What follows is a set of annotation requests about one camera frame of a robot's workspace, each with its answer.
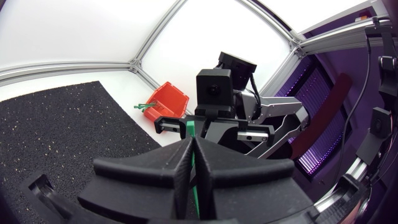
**black camera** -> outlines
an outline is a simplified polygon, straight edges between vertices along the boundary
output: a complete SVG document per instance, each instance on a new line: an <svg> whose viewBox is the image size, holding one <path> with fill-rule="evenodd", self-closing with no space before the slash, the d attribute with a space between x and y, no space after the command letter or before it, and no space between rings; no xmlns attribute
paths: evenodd
<svg viewBox="0 0 398 224"><path fill-rule="evenodd" d="M198 106L195 115L207 118L234 118L234 90L242 91L257 65L224 52L214 69L197 75Z"/></svg>

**metal bracket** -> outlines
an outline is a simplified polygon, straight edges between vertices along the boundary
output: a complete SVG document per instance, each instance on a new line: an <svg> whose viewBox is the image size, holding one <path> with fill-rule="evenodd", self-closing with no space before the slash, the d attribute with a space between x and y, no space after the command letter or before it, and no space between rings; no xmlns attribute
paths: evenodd
<svg viewBox="0 0 398 224"><path fill-rule="evenodd" d="M142 61L139 59L133 59L130 62L131 67L129 68L129 71L136 74L139 69L141 69Z"/></svg>
<svg viewBox="0 0 398 224"><path fill-rule="evenodd" d="M296 46L293 50L294 54L297 55L299 59L303 59L305 56L307 56L305 51L300 46Z"/></svg>

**white floor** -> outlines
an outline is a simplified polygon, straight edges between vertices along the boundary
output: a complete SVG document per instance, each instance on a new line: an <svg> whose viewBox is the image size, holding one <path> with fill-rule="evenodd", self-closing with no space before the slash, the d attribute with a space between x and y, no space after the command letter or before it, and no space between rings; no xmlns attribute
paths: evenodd
<svg viewBox="0 0 398 224"><path fill-rule="evenodd" d="M141 110L134 109L134 105L145 103L153 90L135 74L127 71L59 75L1 86L0 101L36 91L92 81L100 81L119 106L161 146L180 140L179 133L164 131L157 134L153 122L149 121Z"/></svg>

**green object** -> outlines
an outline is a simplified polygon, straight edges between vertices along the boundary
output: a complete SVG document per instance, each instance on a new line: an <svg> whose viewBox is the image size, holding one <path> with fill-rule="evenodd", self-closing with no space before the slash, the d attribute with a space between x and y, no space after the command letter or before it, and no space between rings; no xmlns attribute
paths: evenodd
<svg viewBox="0 0 398 224"><path fill-rule="evenodd" d="M156 106L156 102L152 102L152 103L139 103L138 106L134 106L134 108L142 109L142 112L144 112L146 108L149 108L149 107L152 107L152 106Z"/></svg>
<svg viewBox="0 0 398 224"><path fill-rule="evenodd" d="M191 135L191 137L195 137L195 122L187 121L187 132Z"/></svg>
<svg viewBox="0 0 398 224"><path fill-rule="evenodd" d="M189 133L189 135L191 135L193 138L195 137L195 122L194 121L188 121L187 122L187 132ZM193 165L195 165L195 153L192 153L192 167ZM199 215L199 199L198 199L198 190L197 187L194 186L193 187L193 197L195 198L195 205L197 207L197 214L198 217L200 217Z"/></svg>

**black mount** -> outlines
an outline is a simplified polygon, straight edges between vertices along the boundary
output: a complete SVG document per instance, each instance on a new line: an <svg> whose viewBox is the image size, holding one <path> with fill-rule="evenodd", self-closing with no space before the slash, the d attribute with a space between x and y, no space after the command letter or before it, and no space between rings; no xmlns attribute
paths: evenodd
<svg viewBox="0 0 398 224"><path fill-rule="evenodd" d="M338 223L365 191L345 175L338 182L344 197L319 213L292 179L290 159L255 159L201 137L95 159L96 175L78 197L83 207L58 195L40 172L21 189L50 223L201 223L184 220L193 152L200 219L211 223Z"/></svg>
<svg viewBox="0 0 398 224"><path fill-rule="evenodd" d="M371 127L356 153L369 166L368 184L378 175L379 164L389 150L392 131L398 127L398 64L393 40L396 35L391 25L380 25L379 18L373 17L373 23L365 28L365 34L367 39L381 37L383 41L384 55L378 58L378 63L379 94L384 108L373 108Z"/></svg>

